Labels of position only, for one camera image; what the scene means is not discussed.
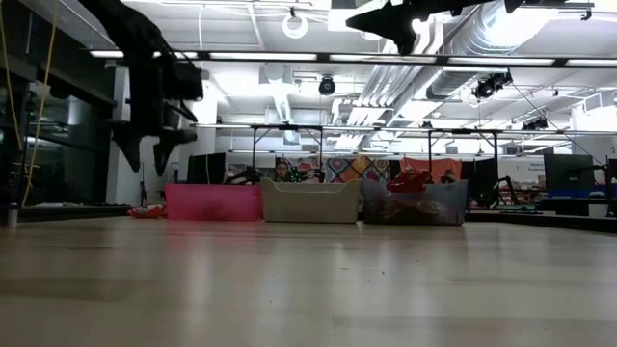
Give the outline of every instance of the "black fabric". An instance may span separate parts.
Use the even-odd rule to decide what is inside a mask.
[[[389,160],[389,180],[393,180],[401,173],[401,162],[398,160]]]

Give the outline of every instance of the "red fabric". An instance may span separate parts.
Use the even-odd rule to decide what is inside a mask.
[[[248,185],[168,184],[168,219],[176,221],[259,221],[261,187]]]
[[[400,160],[401,173],[404,173],[412,168],[414,173],[428,171],[428,160],[419,160],[411,158],[403,158]],[[435,184],[442,183],[442,176],[445,175],[447,170],[452,170],[455,179],[458,181],[461,179],[461,168],[463,163],[460,160],[453,159],[438,159],[433,160],[433,182]]]
[[[431,173],[423,171],[421,173],[401,172],[396,178],[388,182],[388,190],[393,193],[423,193],[426,188],[426,181]]]

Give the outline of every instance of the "white wall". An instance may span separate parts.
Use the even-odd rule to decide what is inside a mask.
[[[572,111],[572,125],[575,130],[614,131],[617,128],[617,116],[594,114],[587,115],[581,107]],[[597,159],[594,165],[606,164],[606,157],[617,158],[617,137],[615,136],[575,136],[578,146],[572,144],[573,154],[591,154]],[[596,180],[604,180],[603,173],[594,172]]]
[[[125,100],[130,97],[129,79],[127,69],[118,67],[116,70],[116,85],[114,99],[118,106],[114,110],[114,120],[130,120],[130,107],[125,104]],[[126,203],[129,205],[139,205],[141,202],[140,182],[142,177],[148,194],[148,201],[160,201],[158,191],[165,189],[167,179],[171,179],[170,166],[178,162],[179,149],[174,149],[168,163],[168,168],[162,177],[156,174],[154,167],[154,153],[152,146],[158,140],[152,137],[145,137],[140,143],[142,171],[133,173],[128,162],[121,154],[120,149],[114,142],[109,150],[109,172],[107,174],[107,202]]]
[[[205,96],[203,101],[187,104],[200,123],[213,124],[216,122],[217,100],[215,97]],[[188,122],[182,121],[182,127],[187,127]],[[212,128],[195,128],[198,139],[190,144],[183,145],[178,149],[179,179],[186,180],[191,155],[211,154],[215,152],[216,130]]]

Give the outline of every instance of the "fluorescent light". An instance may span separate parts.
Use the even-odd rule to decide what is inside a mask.
[[[119,50],[101,50],[101,51],[90,51],[90,55],[95,58],[109,58],[109,59],[121,59],[124,58],[124,53]],[[158,58],[161,56],[160,52],[154,52],[153,58]],[[197,59],[197,52],[175,52],[175,56],[178,59]]]
[[[443,67],[445,72],[488,72],[488,73],[507,73],[505,67]]]
[[[433,64],[437,60],[435,57],[409,56],[399,57],[393,55],[360,55],[360,54],[331,54],[330,60],[333,62],[370,62],[370,63],[416,63]]]
[[[400,132],[429,132],[433,129],[427,128],[382,128],[382,131],[400,131]]]
[[[229,153],[245,153],[245,154],[253,154],[253,151],[250,149],[230,149],[228,151]],[[269,150],[256,150],[255,154],[266,154],[266,153],[270,153]]]
[[[316,61],[314,53],[242,53],[242,52],[212,52],[213,60],[263,60],[263,61]]]
[[[324,126],[324,130],[373,131],[372,126]]]
[[[509,65],[529,65],[546,67],[551,66],[554,59],[543,58],[509,58],[509,57],[452,57],[448,60],[450,64],[459,65],[487,65],[487,66],[509,66]]]
[[[247,124],[201,124],[197,123],[195,127],[217,128],[217,129],[248,129],[251,126]]]
[[[353,151],[325,151],[325,152],[322,152],[321,154],[325,154],[325,155],[355,155],[357,153],[353,152]]]
[[[571,59],[568,67],[617,67],[617,59]]]
[[[503,134],[546,134],[546,135],[557,135],[559,134],[556,130],[503,130]]]
[[[390,152],[375,152],[375,151],[362,151],[358,152],[358,155],[394,155]]]
[[[617,136],[615,131],[585,131],[585,130],[573,130],[564,131],[566,135],[587,135],[587,136]]]
[[[90,55],[95,58],[123,58],[121,51],[90,51]]]

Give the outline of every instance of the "cable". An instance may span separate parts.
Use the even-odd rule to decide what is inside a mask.
[[[321,19],[320,17],[316,16],[316,15],[310,15],[310,14],[305,14],[305,17],[308,19],[312,19],[314,21],[316,21],[317,23],[322,23],[322,24],[328,24],[328,18],[324,18]]]
[[[197,30],[199,31],[199,37],[200,37],[200,50],[203,51],[203,36],[201,35],[201,14],[203,13],[203,9],[205,9],[205,6],[202,6],[200,9],[200,14],[197,16]],[[200,68],[203,69],[203,62],[200,61]]]
[[[542,116],[542,112],[540,112],[540,109],[536,107],[536,105],[533,104],[533,102],[531,102],[531,100],[529,100],[527,98],[527,96],[521,92],[521,90],[519,89],[519,87],[517,87],[514,83],[512,83],[512,87],[514,87],[517,92],[519,92],[519,94],[525,99],[525,101],[527,101],[527,103],[529,105],[531,105],[531,107],[533,107],[533,109],[535,110],[535,112],[537,112],[539,115],[541,115],[540,117],[543,118],[544,120],[546,120],[550,125],[552,125],[555,129],[559,130],[559,128],[557,127],[557,125],[555,125],[555,123],[553,123],[552,121],[549,120],[548,117],[546,116]],[[600,165],[604,165],[603,162],[601,162],[600,160],[598,160],[598,158],[596,158],[595,156],[593,156],[590,152],[587,151],[587,149],[583,148],[581,145],[577,144],[577,142],[571,138],[568,134],[563,133],[562,135],[564,135],[566,137],[566,139],[568,139],[571,143],[573,143],[576,147],[580,148],[582,151],[584,151],[585,153],[587,153],[587,155],[589,155],[593,160],[597,161]]]
[[[15,112],[15,101],[13,99],[13,87],[11,85],[11,69],[9,68],[9,53],[7,52],[7,38],[4,32],[4,19],[2,15],[2,2],[0,1],[0,35],[2,36],[2,55],[4,58],[5,71],[7,72],[7,89],[9,90],[9,103],[11,104],[11,113],[13,114],[13,122],[15,125],[15,135],[19,151],[23,150],[21,144],[21,134],[19,134],[19,122],[17,121],[17,113]]]
[[[208,184],[210,184],[210,168],[208,168],[208,154],[205,154],[205,174],[208,179]]]
[[[51,39],[49,40],[49,50],[47,52],[47,65],[45,66],[45,77],[43,80],[43,94],[40,98],[39,118],[37,119],[37,132],[35,134],[35,145],[32,149],[32,158],[30,159],[30,168],[28,171],[28,184],[26,185],[26,191],[23,194],[23,201],[21,202],[21,208],[26,206],[28,200],[28,194],[30,193],[30,186],[32,185],[32,172],[37,159],[37,149],[39,148],[39,134],[40,134],[40,120],[42,120],[42,112],[45,109],[45,98],[47,97],[47,85],[49,82],[49,70],[51,69],[51,57],[54,51],[54,40],[56,39],[56,28],[58,26],[58,8],[60,7],[60,0],[56,0],[56,6],[54,7],[54,18],[51,23]]]
[[[278,16],[286,16],[286,15],[289,14],[289,13],[249,14],[249,13],[238,13],[238,12],[235,12],[235,11],[227,11],[227,10],[223,10],[223,9],[216,8],[216,7],[212,7],[211,9],[214,10],[214,11],[221,12],[221,13],[234,14],[234,15],[247,16],[247,17],[250,17],[250,16],[254,16],[254,17],[278,17]]]

